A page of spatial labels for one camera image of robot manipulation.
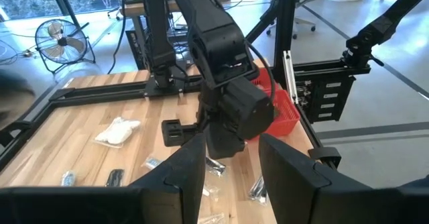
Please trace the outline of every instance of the wooden tabletop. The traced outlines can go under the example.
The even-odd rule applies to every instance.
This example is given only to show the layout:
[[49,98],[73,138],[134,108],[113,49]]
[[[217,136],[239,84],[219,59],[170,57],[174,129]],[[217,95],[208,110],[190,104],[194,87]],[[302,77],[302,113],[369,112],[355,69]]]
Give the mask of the wooden tabletop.
[[[190,74],[198,71],[192,69]],[[145,80],[147,71],[76,78],[67,87],[89,87]],[[135,99],[56,109],[0,173],[0,186],[58,186],[63,173],[73,171],[77,186],[104,186],[110,171],[124,169],[123,186],[149,172],[148,156],[165,160],[178,148],[167,148],[161,131],[165,119],[182,124],[196,121],[198,93],[162,99]],[[109,148],[93,140],[116,117],[141,121],[126,144]],[[281,137],[308,154],[312,144],[298,122],[293,132]],[[222,177],[206,173],[205,184],[220,189],[215,201],[203,196],[200,217],[224,213],[226,224],[271,224],[271,206],[250,201],[248,192],[261,174],[258,145],[250,142],[243,152],[219,160],[227,166]]]
[[[223,3],[226,3],[230,0],[220,0]],[[179,6],[177,5],[175,0],[168,1],[168,8],[171,12],[180,12]],[[125,14],[126,16],[133,17],[133,16],[140,16],[145,14],[145,7],[143,6],[143,3],[132,3],[132,4],[126,4],[125,5]]]

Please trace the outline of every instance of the plastic bag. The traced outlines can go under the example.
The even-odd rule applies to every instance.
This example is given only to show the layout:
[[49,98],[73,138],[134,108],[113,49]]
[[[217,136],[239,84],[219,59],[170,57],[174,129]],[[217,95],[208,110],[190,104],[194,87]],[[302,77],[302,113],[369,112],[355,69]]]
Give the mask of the plastic bag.
[[206,157],[206,166],[208,168],[208,171],[216,176],[221,177],[223,173],[225,172],[225,165],[221,164],[220,162],[216,160],[212,160],[209,157]]
[[265,188],[265,183],[262,176],[255,182],[252,188],[249,191],[249,198],[251,200],[257,201],[261,205],[267,205],[268,203],[268,192]]
[[110,126],[95,137],[95,142],[112,148],[122,148],[123,143],[140,126],[140,121],[115,118]]
[[62,175],[61,178],[61,186],[74,186],[74,181],[76,180],[76,176],[73,172],[67,171]]
[[210,197],[212,200],[216,202],[219,200],[219,191],[220,191],[219,188],[209,184],[204,184],[202,188],[202,194],[205,195],[206,197]]
[[200,218],[198,224],[225,224],[225,214],[211,215],[210,217]]

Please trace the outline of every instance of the gray floor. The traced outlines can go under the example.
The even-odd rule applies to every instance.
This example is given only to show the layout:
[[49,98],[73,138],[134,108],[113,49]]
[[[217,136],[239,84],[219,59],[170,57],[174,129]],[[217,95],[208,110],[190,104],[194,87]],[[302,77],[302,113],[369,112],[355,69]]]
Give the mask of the gray floor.
[[[316,22],[317,30],[311,32],[309,27],[299,28],[298,39],[292,42],[294,63],[339,58],[345,49],[344,35],[354,36],[394,1],[362,0],[341,3],[317,0],[307,4],[309,10],[302,7],[297,9],[296,16]],[[239,6],[230,9],[229,13],[246,34],[268,6],[267,0],[244,0]],[[340,138],[345,129],[357,129],[355,133],[359,135],[366,131],[362,129],[364,127],[419,122],[424,122],[423,126],[429,126],[428,99],[410,87],[410,82],[414,82],[429,91],[429,80],[425,77],[429,72],[428,11],[429,0],[424,0],[401,22],[395,36],[374,50],[374,55],[398,71],[399,76],[392,74],[391,70],[372,64],[370,74],[357,77],[341,120],[313,125],[321,135],[329,132],[335,136],[334,139],[324,138],[322,142],[336,147],[342,154],[339,170],[373,187],[396,186],[429,174],[429,163],[426,160],[429,133],[426,130],[404,131],[398,128],[400,133]],[[0,38],[23,50],[32,46],[33,39],[15,37],[10,32],[32,35],[37,25],[44,20],[46,19],[32,19],[0,25]],[[45,71],[39,58],[19,59],[11,66],[0,68],[8,67],[26,77],[38,95],[42,95],[56,82],[64,84],[70,77],[106,73],[113,62],[112,54],[121,24],[107,19],[104,13],[79,15],[79,20],[90,22],[85,33],[95,45],[97,65],[77,64],[56,77]],[[131,22],[127,21],[127,29],[132,27]],[[261,34],[254,42],[254,46],[270,62],[273,62],[274,38],[275,30],[272,36]],[[132,70],[137,68],[128,41],[124,38],[113,72]]]

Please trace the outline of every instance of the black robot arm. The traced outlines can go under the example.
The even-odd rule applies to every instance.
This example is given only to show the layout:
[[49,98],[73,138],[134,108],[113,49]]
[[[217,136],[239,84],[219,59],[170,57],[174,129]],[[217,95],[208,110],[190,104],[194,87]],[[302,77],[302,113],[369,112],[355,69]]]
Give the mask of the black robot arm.
[[273,103],[249,80],[259,74],[248,44],[218,0],[176,0],[188,24],[188,45],[202,75],[197,121],[162,123],[166,146],[182,145],[204,133],[211,158],[242,151],[245,139],[264,132],[273,121]]
[[188,23],[188,45],[195,65],[210,88],[240,76],[257,76],[243,33],[221,5],[212,0],[176,2]]
[[346,65],[362,68],[372,60],[372,47],[386,42],[396,31],[402,18],[421,0],[397,0],[382,16],[365,26],[357,36],[346,41],[347,51],[343,53]]

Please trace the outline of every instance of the red plastic basket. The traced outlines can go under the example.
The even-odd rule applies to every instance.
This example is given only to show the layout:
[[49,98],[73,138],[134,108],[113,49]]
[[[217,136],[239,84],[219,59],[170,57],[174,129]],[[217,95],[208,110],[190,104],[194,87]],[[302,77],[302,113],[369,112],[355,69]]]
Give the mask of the red plastic basket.
[[[271,93],[271,81],[269,80],[267,69],[260,68],[259,76],[255,80],[252,80],[252,83],[263,91],[268,90],[268,94]],[[277,84],[274,84],[274,88],[278,90],[279,87]]]
[[[269,95],[271,93],[270,89],[266,90],[265,93]],[[288,92],[285,90],[275,91],[273,103],[280,114],[274,119],[274,122],[268,127],[265,133],[269,133],[276,137],[288,135],[300,120],[300,114],[290,100]]]

